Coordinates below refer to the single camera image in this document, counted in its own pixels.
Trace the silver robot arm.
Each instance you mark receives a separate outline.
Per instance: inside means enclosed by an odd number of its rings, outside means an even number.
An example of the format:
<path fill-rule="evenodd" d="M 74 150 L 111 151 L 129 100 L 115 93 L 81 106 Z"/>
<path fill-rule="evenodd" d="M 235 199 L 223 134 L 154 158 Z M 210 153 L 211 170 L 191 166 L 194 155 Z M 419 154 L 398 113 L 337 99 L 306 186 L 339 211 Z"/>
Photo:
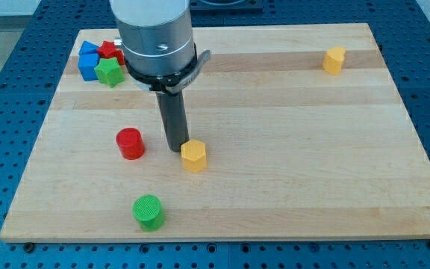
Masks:
<path fill-rule="evenodd" d="M 198 54 L 189 0 L 110 0 L 130 75 L 150 91 L 177 94 L 211 59 Z"/>

